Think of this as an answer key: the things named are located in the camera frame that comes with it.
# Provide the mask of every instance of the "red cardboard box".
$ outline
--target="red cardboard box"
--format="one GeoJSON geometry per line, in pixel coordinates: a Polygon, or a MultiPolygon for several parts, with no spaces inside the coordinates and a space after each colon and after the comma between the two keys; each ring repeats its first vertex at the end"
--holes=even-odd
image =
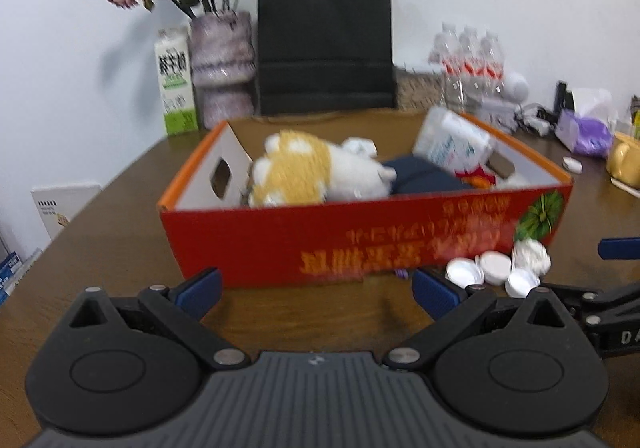
{"type": "Polygon", "coordinates": [[[367,110],[222,122],[159,201],[182,274],[218,267],[226,287],[298,285],[445,264],[490,249],[508,253],[514,238],[549,243],[571,177],[517,139],[467,118],[497,138],[497,151],[531,187],[251,209],[241,206],[249,169],[270,134],[298,129],[335,143],[364,137],[385,161],[411,153],[424,113],[367,110]]]}

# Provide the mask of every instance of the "milk carton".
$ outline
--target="milk carton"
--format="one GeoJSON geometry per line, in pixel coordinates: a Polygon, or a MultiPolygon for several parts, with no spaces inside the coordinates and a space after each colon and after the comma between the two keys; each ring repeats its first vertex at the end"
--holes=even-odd
{"type": "Polygon", "coordinates": [[[167,134],[197,130],[186,28],[160,31],[156,67],[167,134]]]}

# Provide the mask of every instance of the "water bottle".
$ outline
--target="water bottle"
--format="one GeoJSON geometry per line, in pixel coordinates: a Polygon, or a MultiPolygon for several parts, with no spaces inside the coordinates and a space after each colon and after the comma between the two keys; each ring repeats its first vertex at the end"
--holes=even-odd
{"type": "Polygon", "coordinates": [[[463,111],[465,97],[460,81],[462,46],[456,36],[456,26],[443,22],[442,36],[437,36],[434,43],[437,45],[436,50],[440,54],[444,67],[443,94],[445,103],[451,110],[463,111]]]}
{"type": "Polygon", "coordinates": [[[465,27],[460,34],[462,46],[462,68],[460,70],[462,91],[465,100],[480,100],[483,93],[484,54],[478,40],[478,31],[473,27],[465,27]]]}
{"type": "Polygon", "coordinates": [[[433,39],[433,49],[431,49],[431,53],[429,54],[429,63],[442,63],[440,50],[442,49],[443,38],[444,34],[442,33],[438,33],[435,35],[433,39]]]}
{"type": "Polygon", "coordinates": [[[485,94],[494,95],[504,75],[504,51],[498,41],[498,34],[491,31],[486,32],[480,46],[485,63],[485,94]]]}

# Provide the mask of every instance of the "purple package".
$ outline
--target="purple package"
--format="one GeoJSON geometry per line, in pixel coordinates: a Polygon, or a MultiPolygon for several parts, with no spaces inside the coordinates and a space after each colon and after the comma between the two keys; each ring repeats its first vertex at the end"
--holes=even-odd
{"type": "Polygon", "coordinates": [[[613,142],[606,124],[598,119],[580,117],[572,110],[562,110],[556,137],[572,153],[592,157],[606,157],[613,142]]]}

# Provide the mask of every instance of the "white cap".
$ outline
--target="white cap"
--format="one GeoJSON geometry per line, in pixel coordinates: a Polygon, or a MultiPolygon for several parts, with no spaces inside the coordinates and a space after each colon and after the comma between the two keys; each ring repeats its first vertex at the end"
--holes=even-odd
{"type": "Polygon", "coordinates": [[[484,274],[484,281],[491,285],[504,284],[511,272],[511,258],[497,251],[476,256],[476,264],[484,274]]]}
{"type": "Polygon", "coordinates": [[[562,165],[571,173],[582,173],[582,163],[573,157],[563,157],[562,165]]]}
{"type": "Polygon", "coordinates": [[[540,285],[540,278],[526,269],[514,269],[504,283],[504,290],[511,298],[526,298],[529,291],[540,285]]]}
{"type": "Polygon", "coordinates": [[[454,258],[451,260],[447,264],[445,278],[463,289],[469,285],[482,284],[484,282],[482,271],[468,258],[454,258]]]}

